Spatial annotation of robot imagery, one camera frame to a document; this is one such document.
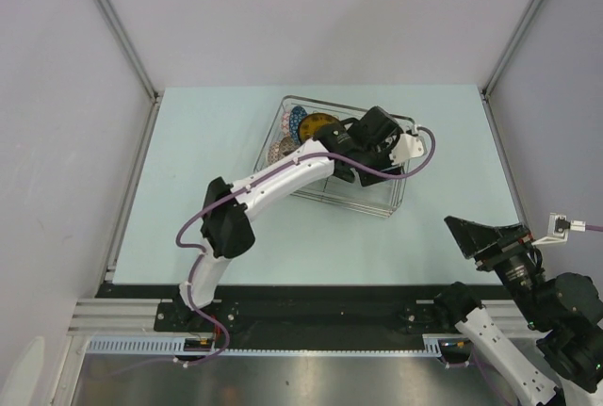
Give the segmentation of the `yellow patterned round plate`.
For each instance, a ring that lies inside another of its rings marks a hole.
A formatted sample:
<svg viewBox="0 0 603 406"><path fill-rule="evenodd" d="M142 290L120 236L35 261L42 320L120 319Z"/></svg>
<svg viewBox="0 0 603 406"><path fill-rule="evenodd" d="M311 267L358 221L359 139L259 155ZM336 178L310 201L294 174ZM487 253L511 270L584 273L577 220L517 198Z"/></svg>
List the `yellow patterned round plate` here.
<svg viewBox="0 0 603 406"><path fill-rule="evenodd" d="M320 128L333 123L340 123L340 120L326 113L308 114L301 120L298 126L297 136L300 145L303 145L306 140L312 138Z"/></svg>

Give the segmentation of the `steel wire dish rack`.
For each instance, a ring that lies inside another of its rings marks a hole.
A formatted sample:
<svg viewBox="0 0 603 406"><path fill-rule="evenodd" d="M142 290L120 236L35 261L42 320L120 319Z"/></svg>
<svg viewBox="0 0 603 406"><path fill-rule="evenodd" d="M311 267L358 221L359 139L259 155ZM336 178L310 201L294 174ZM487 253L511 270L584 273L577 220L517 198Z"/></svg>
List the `steel wire dish rack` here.
<svg viewBox="0 0 603 406"><path fill-rule="evenodd" d="M326 113L335 116L341 122L346 121L348 124L352 124L354 119L360 120L368 111L366 108L346 106L318 99L295 95L285 96L278 105L260 155L255 162L253 168L255 172L269 166L266 160L269 146L273 142L286 137L281 128L281 119L283 114L293 106L304 107L307 115ZM331 176L302 187L294 194L305 199L336 204L370 215L391 216L402 203L405 182L403 180L385 180L375 177L369 185L364 187L361 182L367 178L368 175L364 172L352 171L351 177L347 181Z"/></svg>

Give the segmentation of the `blue triangle patterned bowl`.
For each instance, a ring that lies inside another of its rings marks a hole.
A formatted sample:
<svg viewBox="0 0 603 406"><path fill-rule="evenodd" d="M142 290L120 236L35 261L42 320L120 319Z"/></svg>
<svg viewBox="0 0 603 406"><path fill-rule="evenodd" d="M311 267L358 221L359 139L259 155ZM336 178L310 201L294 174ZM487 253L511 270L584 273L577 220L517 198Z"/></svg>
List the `blue triangle patterned bowl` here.
<svg viewBox="0 0 603 406"><path fill-rule="evenodd" d="M292 138L292 140L301 145L301 139L299 136L299 128L301 122L307 117L307 112L302 106L293 106L287 110L281 119L281 128L286 136Z"/></svg>

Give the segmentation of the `red patterned white bowl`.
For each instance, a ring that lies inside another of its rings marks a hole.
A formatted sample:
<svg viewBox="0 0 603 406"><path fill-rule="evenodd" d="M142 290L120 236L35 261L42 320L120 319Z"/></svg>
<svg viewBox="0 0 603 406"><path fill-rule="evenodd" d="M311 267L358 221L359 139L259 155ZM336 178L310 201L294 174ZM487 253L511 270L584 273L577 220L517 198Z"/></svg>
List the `red patterned white bowl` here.
<svg viewBox="0 0 603 406"><path fill-rule="evenodd" d="M267 164L270 166L295 152L300 145L291 136L286 136L273 142L266 154Z"/></svg>

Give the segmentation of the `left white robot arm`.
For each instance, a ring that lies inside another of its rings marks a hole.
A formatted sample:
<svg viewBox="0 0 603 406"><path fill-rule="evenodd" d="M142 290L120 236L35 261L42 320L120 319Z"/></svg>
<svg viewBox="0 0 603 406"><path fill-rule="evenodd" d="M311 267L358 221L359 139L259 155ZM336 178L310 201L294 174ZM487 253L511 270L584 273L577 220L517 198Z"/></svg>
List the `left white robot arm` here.
<svg viewBox="0 0 603 406"><path fill-rule="evenodd" d="M288 118L291 147L266 169L245 179L210 182L204 197L199 259L180 285L182 300L175 318L195 331L208 319L208 305L230 262L255 242L252 223L272 203L316 181L334 177L362 187L402 173L393 156L403 129L379 106L361 118L337 117L291 110Z"/></svg>

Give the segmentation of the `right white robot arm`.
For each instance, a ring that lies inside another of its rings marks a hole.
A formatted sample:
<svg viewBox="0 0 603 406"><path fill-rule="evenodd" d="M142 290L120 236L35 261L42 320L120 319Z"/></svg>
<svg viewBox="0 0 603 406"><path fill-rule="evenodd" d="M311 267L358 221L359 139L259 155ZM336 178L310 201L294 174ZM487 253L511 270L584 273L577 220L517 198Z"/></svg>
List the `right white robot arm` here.
<svg viewBox="0 0 603 406"><path fill-rule="evenodd" d="M551 380L502 332L483 303L460 282L434 299L434 319L446 332L460 332L523 405L599 405L602 402L602 300L592 279L565 272L545 276L542 247L563 244L571 232L592 225L551 214L548 233L534 238L523 223L489 226L448 216L445 224L477 270L494 272L529 330L543 334L536 347L559 377Z"/></svg>

